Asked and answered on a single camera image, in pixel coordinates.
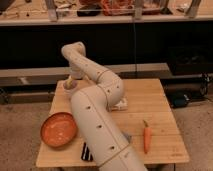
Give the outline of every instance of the bowl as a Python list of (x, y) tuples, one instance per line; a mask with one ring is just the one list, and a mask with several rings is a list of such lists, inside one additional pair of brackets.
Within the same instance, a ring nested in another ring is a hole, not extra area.
[(51, 147), (61, 147), (69, 143), (76, 134), (77, 125), (75, 120), (67, 112), (58, 112), (51, 115), (41, 127), (41, 139)]

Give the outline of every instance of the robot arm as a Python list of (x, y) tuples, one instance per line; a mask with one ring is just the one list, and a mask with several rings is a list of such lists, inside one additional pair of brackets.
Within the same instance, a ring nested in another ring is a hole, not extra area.
[(65, 45), (62, 54), (96, 83), (72, 95), (71, 111), (100, 171), (147, 171), (107, 111), (123, 97), (122, 80), (86, 58), (81, 42)]

